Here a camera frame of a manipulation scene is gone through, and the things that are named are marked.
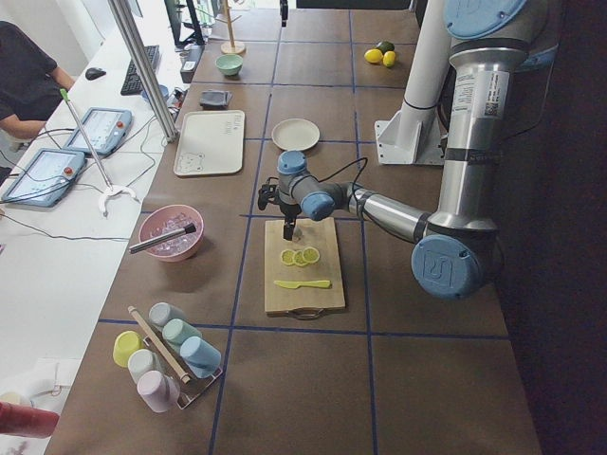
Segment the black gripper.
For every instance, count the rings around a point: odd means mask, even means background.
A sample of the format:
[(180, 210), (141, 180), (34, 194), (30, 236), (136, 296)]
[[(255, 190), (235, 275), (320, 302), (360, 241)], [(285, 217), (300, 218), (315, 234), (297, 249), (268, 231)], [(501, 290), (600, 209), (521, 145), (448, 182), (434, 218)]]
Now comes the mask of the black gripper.
[(298, 204), (287, 204), (286, 202), (281, 201), (280, 210), (285, 217), (283, 238), (285, 240), (292, 240), (295, 230), (295, 222), (300, 214), (300, 206)]

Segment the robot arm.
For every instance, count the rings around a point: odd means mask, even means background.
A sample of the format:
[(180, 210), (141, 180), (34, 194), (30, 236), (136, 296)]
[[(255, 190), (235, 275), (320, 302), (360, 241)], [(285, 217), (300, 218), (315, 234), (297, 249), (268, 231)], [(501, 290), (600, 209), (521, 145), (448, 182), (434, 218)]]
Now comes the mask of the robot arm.
[(411, 242), (417, 282), (441, 299), (462, 299), (501, 260), (490, 198), (514, 75), (556, 49), (558, 1), (431, 1), (423, 15), (400, 109), (375, 125), (378, 161), (439, 165), (438, 207), (426, 212), (357, 183), (323, 183), (304, 154), (286, 149), (269, 201), (291, 240), (299, 215), (314, 221), (344, 209)]

